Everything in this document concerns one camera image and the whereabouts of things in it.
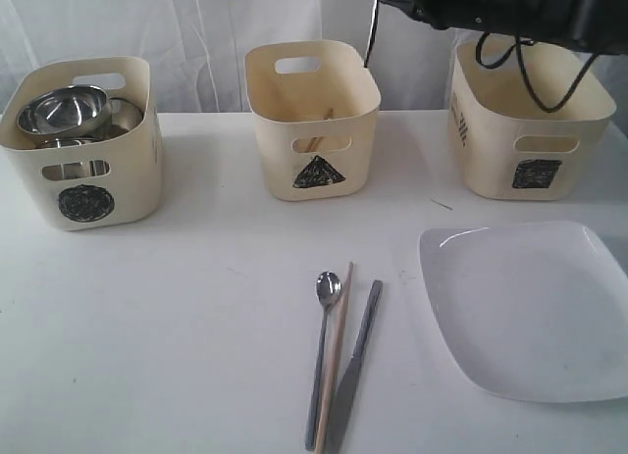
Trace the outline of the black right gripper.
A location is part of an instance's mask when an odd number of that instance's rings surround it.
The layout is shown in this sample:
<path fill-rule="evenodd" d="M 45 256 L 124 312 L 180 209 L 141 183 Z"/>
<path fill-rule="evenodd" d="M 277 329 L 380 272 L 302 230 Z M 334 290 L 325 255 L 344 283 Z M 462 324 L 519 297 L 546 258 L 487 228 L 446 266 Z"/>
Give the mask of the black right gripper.
<path fill-rule="evenodd" d="M 572 51 L 627 53 L 627 0 L 378 0 L 434 29 L 518 35 Z"/>

